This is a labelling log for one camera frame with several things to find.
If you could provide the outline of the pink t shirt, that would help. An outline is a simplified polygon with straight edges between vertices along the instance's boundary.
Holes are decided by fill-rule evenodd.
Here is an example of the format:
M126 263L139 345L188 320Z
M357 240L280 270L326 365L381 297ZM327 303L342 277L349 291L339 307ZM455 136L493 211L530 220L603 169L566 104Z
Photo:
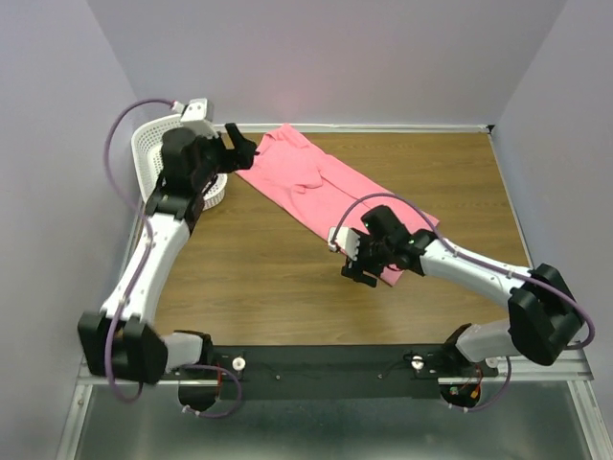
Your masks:
M359 198L387 191L288 124L265 133L257 152L238 176L323 240Z

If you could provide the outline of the white perforated plastic basket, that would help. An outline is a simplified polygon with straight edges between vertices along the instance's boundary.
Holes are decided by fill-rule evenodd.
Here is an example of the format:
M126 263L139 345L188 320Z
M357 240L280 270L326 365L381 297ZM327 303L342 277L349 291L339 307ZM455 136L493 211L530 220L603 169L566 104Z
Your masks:
M165 163L162 157L163 135L174 128L181 127L181 115L169 115L141 125L131 137L133 162L137 173L143 201L156 191L165 192L170 201L179 198L193 197L193 188L189 178L179 178L171 175L170 182L166 178ZM209 210L221 203L226 194L228 174L218 173L215 183L213 179L201 189L203 210Z

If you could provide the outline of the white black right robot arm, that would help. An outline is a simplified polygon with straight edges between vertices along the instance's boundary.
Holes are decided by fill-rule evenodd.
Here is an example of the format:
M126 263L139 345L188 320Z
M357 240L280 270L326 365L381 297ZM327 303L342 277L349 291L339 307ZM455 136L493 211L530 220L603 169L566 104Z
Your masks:
M432 229L410 232L385 205L361 221L361 229L340 224L329 230L329 249L346 256L343 276L374 287L387 268L411 271L453 282L507 309L507 319L468 324L447 339L440 356L451 375L460 376L491 357L523 356L550 366L585 323L563 277L550 265L502 264Z

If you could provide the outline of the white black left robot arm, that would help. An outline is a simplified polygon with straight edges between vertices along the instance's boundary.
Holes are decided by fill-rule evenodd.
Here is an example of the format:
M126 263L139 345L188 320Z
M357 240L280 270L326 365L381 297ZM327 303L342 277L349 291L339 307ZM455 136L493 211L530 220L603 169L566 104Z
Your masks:
M179 331L161 336L152 321L170 270L205 208L205 193L223 174L253 166L256 144L235 124L224 128L224 134L212 138L186 126L162 135L163 168L148 195L142 236L101 310L84 313L78 323L92 375L155 384L179 367L193 379L211 371L208 335Z

